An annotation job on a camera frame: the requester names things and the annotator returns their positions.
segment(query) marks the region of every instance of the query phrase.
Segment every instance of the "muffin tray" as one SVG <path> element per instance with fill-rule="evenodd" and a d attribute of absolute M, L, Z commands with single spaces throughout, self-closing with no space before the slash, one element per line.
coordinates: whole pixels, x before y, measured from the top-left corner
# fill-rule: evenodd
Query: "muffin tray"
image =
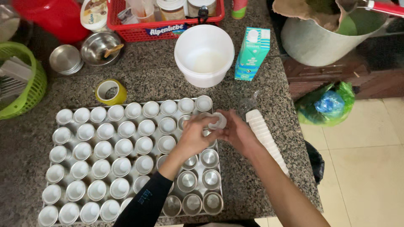
<path fill-rule="evenodd" d="M 164 102 L 164 101 L 157 101 L 157 103 L 158 103 L 159 105 L 161 105 L 163 102 Z M 108 110 L 110 107 L 111 107 L 111 106 L 104 106 L 104 108 L 105 108 L 106 110 Z M 211 108 L 211 109 L 210 109 L 209 111 L 207 111 L 207 112 L 213 113 L 213 108 Z M 132 152 L 131 152 L 128 156 L 126 156 L 126 158 L 128 158 L 128 159 L 130 160 L 130 163 L 131 163 L 131 170 L 130 170 L 130 172 L 129 172 L 126 176 L 123 177 L 123 178 L 125 178 L 125 179 L 129 182 L 129 185 L 130 185 L 130 189 L 129 189 L 128 194 L 127 194 L 124 198 L 122 198 L 122 199 L 114 199 L 114 198 L 110 195 L 110 193 L 107 191 L 107 194 L 105 195 L 105 197 L 104 197 L 103 199 L 101 199 L 100 201 L 97 201 L 96 203 L 98 203 L 99 206 L 101 207 L 101 205 L 102 205 L 105 201 L 107 201 L 107 200 L 116 200 L 116 201 L 119 203 L 119 205 L 121 205 L 122 202 L 123 202 L 125 199 L 130 198 L 130 197 L 135 197 L 136 193 L 135 193 L 135 191 L 134 191 L 134 189 L 133 189 L 133 184 L 134 184 L 134 181 L 140 176 L 140 174 L 139 174 L 139 173 L 137 172 L 137 170 L 135 169 L 135 161 L 136 161 L 136 159 L 138 159 L 138 158 L 141 156 L 141 155 L 138 154 L 138 153 L 136 152 L 136 150 L 135 150 L 135 142 L 136 142 L 139 138 L 142 137 L 142 136 L 140 135 L 139 131 L 138 131 L 138 126 L 139 126 L 139 123 L 140 123 L 141 121 L 143 121 L 143 120 L 145 120 L 145 119 L 150 119 L 150 120 L 152 120 L 152 121 L 154 122 L 154 124 L 155 124 L 155 126 L 156 126 L 156 129 L 155 129 L 155 131 L 153 132 L 153 134 L 151 134 L 150 136 L 148 136 L 148 137 L 152 140 L 152 142 L 153 142 L 153 148 L 152 148 L 152 150 L 147 154 L 147 155 L 150 156 L 150 157 L 152 158 L 152 160 L 153 160 L 153 169 L 152 169 L 152 171 L 151 171 L 149 174 L 147 174 L 147 176 L 150 176 L 150 177 L 151 177 L 151 176 L 157 171 L 157 160 L 158 160 L 162 155 L 164 155 L 164 154 L 162 154 L 162 153 L 158 150 L 158 146 L 157 146 L 159 139 L 160 139 L 162 136 L 164 136 L 164 134 L 163 134 L 163 133 L 159 130 L 159 128 L 158 128 L 158 123 L 160 122 L 160 120 L 163 119 L 163 118 L 167 118 L 167 117 L 168 117 L 168 118 L 172 118 L 172 119 L 176 122 L 176 129 L 175 129 L 175 131 L 174 131 L 173 133 L 170 134 L 170 136 L 172 136 L 172 137 L 175 139 L 176 143 L 177 143 L 177 142 L 179 141 L 181 135 L 182 135 L 182 131 L 179 129 L 179 126 L 177 125 L 178 119 L 179 119 L 181 116 L 183 116 L 183 115 L 195 115 L 195 114 L 200 114 L 200 113 L 201 113 L 201 112 L 198 111 L 196 107 L 194 108 L 194 110 L 193 110 L 192 113 L 188 113 L 188 114 L 185 114 L 185 113 L 181 112 L 181 111 L 179 110 L 179 108 L 177 108 L 177 111 L 176 111 L 173 115 L 171 115 L 171 116 L 163 115 L 163 114 L 161 113 L 161 110 L 159 110 L 157 116 L 152 117 L 152 118 L 147 118 L 147 117 L 144 116 L 144 114 L 142 113 L 142 114 L 140 114 L 139 117 L 137 117 L 137 118 L 135 118 L 135 119 L 130 119 L 130 118 L 128 118 L 126 115 L 124 115 L 124 117 L 123 117 L 122 119 L 118 120 L 118 121 L 111 121 L 108 117 L 106 117 L 106 118 L 105 118 L 102 122 L 100 122 L 100 123 L 94 123 L 94 122 L 88 120 L 86 123 L 92 124 L 92 125 L 94 126 L 95 130 L 97 130 L 97 128 L 98 128 L 100 125 L 104 124 L 104 123 L 111 123 L 111 124 L 114 126 L 116 132 L 118 131 L 118 127 L 120 126 L 120 124 L 123 123 L 123 122 L 125 122 L 125 121 L 131 121 L 131 122 L 133 122 L 133 123 L 135 124 L 135 126 L 136 126 L 135 134 L 128 138 L 128 139 L 132 142 L 132 144 L 133 144 L 133 150 L 132 150 Z M 75 134 L 75 137 L 74 137 L 73 141 L 67 142 L 67 143 L 63 144 L 63 146 L 65 146 L 67 149 L 70 149 L 71 151 L 73 151 L 74 147 L 75 147 L 77 144 L 79 144 L 79 143 L 82 142 L 82 141 L 80 141 L 80 140 L 77 138 L 77 135 L 76 135 L 77 130 L 78 130 L 78 128 L 79 128 L 81 125 L 83 125 L 83 124 L 79 124 L 79 123 L 76 123 L 76 122 L 74 122 L 74 123 L 67 123 L 67 124 L 65 124 L 65 125 L 60 125 L 60 124 L 58 124 L 58 128 L 60 128 L 60 127 L 66 127 L 66 128 L 68 128 L 68 129 L 70 129 L 70 130 Z M 107 141 L 109 141 L 109 142 L 111 143 L 112 147 L 114 148 L 114 147 L 115 147 L 115 144 L 116 144 L 119 140 L 121 140 L 121 139 L 122 139 L 122 138 L 118 135 L 118 133 L 116 133 L 115 136 L 111 137 L 111 138 L 108 139 Z M 86 141 L 86 142 L 89 143 L 89 144 L 91 145 L 91 147 L 92 147 L 92 154 L 91 154 L 91 156 L 90 156 L 87 160 L 85 160 L 85 161 L 89 164 L 89 166 L 92 166 L 92 165 L 98 160 L 98 159 L 95 157 L 95 155 L 93 154 L 93 150 L 94 150 L 95 145 L 96 145 L 97 143 L 99 143 L 100 141 L 102 141 L 102 140 L 101 140 L 100 138 L 98 138 L 97 135 L 95 135 L 95 137 L 91 138 L 90 140 Z M 217 141 L 215 141 L 215 145 L 214 145 L 213 147 L 211 147 L 211 149 L 214 149 L 214 150 L 219 154 L 219 148 L 218 148 L 218 143 L 217 143 Z M 174 189 L 173 189 L 168 195 L 177 196 L 177 197 L 181 200 L 181 202 L 183 201 L 183 199 L 185 198 L 185 196 L 188 195 L 188 194 L 196 194 L 196 195 L 198 195 L 198 196 L 200 197 L 201 200 L 203 199 L 204 195 L 205 195 L 206 193 L 209 193 L 209 192 L 216 192 L 216 193 L 220 194 L 221 196 L 223 196 L 223 195 L 222 195 L 222 185 L 221 185 L 221 182 L 220 182 L 219 187 L 218 187 L 217 189 L 215 189 L 215 190 L 209 190 L 209 189 L 207 189 L 207 188 L 204 186 L 203 182 L 202 182 L 202 175 L 203 175 L 203 173 L 204 173 L 206 170 L 213 169 L 213 170 L 216 170 L 216 171 L 218 171 L 218 172 L 220 173 L 220 163 L 218 163 L 218 165 L 215 166 L 214 168 L 207 168 L 207 167 L 205 167 L 205 166 L 202 164 L 200 155 L 201 155 L 201 154 L 198 154 L 198 162 L 197 162 L 196 167 L 191 170 L 191 171 L 196 175 L 196 177 L 197 177 L 197 179 L 198 179 L 198 180 L 197 180 L 197 186 L 196 186 L 196 188 L 195 188 L 194 190 L 192 190 L 191 192 L 189 192 L 189 193 L 182 192 L 182 191 L 178 188 L 178 185 L 177 185 L 177 178 L 178 178 L 178 176 L 179 176 L 183 171 L 185 171 L 183 168 L 181 168 L 181 169 L 179 170 L 179 172 L 177 173 L 175 179 L 174 179 Z M 112 153 L 111 153 L 105 160 L 107 160 L 107 161 L 109 162 L 109 164 L 112 165 L 112 163 L 113 163 L 117 158 L 119 158 L 118 155 L 117 155 L 114 151 L 112 151 Z M 71 156 L 69 159 L 62 161 L 62 162 L 59 163 L 59 164 L 61 164 L 62 166 L 66 167 L 67 169 L 70 170 L 70 168 L 71 168 L 71 167 L 73 166 L 73 164 L 76 163 L 76 162 L 77 162 L 77 160 L 74 158 L 74 154 L 72 154 L 72 156 Z M 113 175 L 113 173 L 112 173 L 112 168 L 111 168 L 111 171 L 108 173 L 108 175 L 107 175 L 105 178 L 102 179 L 102 181 L 104 181 L 107 185 L 111 185 L 111 183 L 112 183 L 115 179 L 117 179 L 117 177 Z M 89 174 L 88 174 L 84 179 L 82 179 L 82 181 L 86 184 L 87 187 L 88 187 L 93 181 L 95 181 L 95 180 L 96 180 L 96 179 L 95 179 L 94 176 L 91 174 L 91 172 L 89 172 Z M 74 181 L 74 179 L 73 179 L 73 177 L 72 177 L 72 173 L 69 173 L 66 177 L 64 177 L 60 182 L 58 182 L 58 183 L 56 183 L 56 184 L 58 184 L 59 186 L 61 186 L 62 189 L 66 189 L 66 187 L 67 187 L 71 182 L 73 182 L 73 181 Z M 65 202 L 65 203 L 63 203 L 63 202 L 60 203 L 60 201 L 59 201 L 59 203 L 58 203 L 57 205 L 55 205 L 55 206 L 57 207 L 57 209 L 58 209 L 58 212 L 60 212 L 61 206 L 63 206 L 63 205 L 66 203 L 66 202 Z M 84 204 L 86 204 L 86 203 L 88 203 L 88 202 L 92 202 L 92 200 L 88 197 L 87 191 L 86 191 L 86 193 L 85 193 L 85 195 L 83 196 L 83 198 L 81 198 L 80 200 L 76 201 L 75 203 L 77 203 L 80 207 L 82 207 Z M 200 212 L 198 215 L 206 215 L 206 214 L 207 214 L 207 213 L 206 213 L 205 210 L 202 208 L 201 212 Z M 187 216 L 187 214 L 185 214 L 183 208 L 181 208 L 181 212 L 179 213 L 178 216 Z M 166 217 L 166 215 L 165 215 L 163 212 L 161 212 L 160 217 Z M 96 223 L 97 223 L 97 222 L 103 222 L 103 220 L 101 219 L 100 216 L 98 217 Z M 81 220 L 80 220 L 80 217 L 77 218 L 77 220 L 76 220 L 75 223 L 82 223 Z M 54 224 L 54 226 L 58 226 L 58 225 L 62 225 L 62 224 L 59 222 L 59 220 Z"/>

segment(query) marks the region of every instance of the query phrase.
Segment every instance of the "red container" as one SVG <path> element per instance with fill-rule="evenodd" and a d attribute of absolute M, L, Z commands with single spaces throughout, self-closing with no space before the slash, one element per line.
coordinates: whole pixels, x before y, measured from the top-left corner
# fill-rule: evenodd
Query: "red container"
<path fill-rule="evenodd" d="M 216 16 L 209 17 L 206 22 L 214 22 L 215 24 L 219 25 L 219 21 L 223 20 L 223 18 L 225 17 L 225 6 L 223 0 L 217 0 L 216 2 Z M 108 27 L 112 30 L 115 30 L 127 42 L 178 39 L 180 35 L 173 34 L 172 32 L 167 32 L 158 36 L 151 36 L 147 34 L 146 29 L 161 28 L 169 25 L 183 25 L 184 23 L 188 23 L 190 25 L 198 24 L 198 19 L 186 19 L 123 25 L 121 24 L 121 21 L 117 17 L 117 15 L 119 12 L 126 8 L 125 0 L 110 0 L 107 2 L 107 4 Z"/>
<path fill-rule="evenodd" d="M 90 32 L 81 25 L 81 8 L 75 0 L 13 0 L 13 7 L 62 43 L 83 40 Z"/>

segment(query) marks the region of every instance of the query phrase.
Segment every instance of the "red handle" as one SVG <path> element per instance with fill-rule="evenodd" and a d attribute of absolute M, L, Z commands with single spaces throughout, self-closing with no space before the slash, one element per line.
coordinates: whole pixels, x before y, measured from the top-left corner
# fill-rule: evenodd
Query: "red handle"
<path fill-rule="evenodd" d="M 404 7 L 400 7 L 394 4 L 369 1 L 368 7 L 376 11 L 381 11 L 395 16 L 404 17 Z"/>

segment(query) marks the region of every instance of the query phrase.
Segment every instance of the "green plastic basket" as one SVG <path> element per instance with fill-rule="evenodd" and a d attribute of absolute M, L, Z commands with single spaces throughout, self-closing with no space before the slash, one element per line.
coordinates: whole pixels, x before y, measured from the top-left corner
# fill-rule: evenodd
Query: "green plastic basket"
<path fill-rule="evenodd" d="M 5 105 L 0 101 L 0 120 L 21 115 L 38 104 L 46 91 L 46 74 L 41 63 L 35 59 L 32 52 L 24 45 L 16 42 L 0 43 L 0 61 L 16 56 L 31 66 L 32 78 L 21 95 L 11 104 Z"/>

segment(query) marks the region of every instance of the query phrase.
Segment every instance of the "milk carton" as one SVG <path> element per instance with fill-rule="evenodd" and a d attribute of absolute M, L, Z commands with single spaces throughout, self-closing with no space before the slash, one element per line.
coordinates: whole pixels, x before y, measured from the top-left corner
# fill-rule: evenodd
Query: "milk carton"
<path fill-rule="evenodd" d="M 240 53 L 237 57 L 235 80 L 251 81 L 269 52 L 270 30 L 247 27 Z"/>

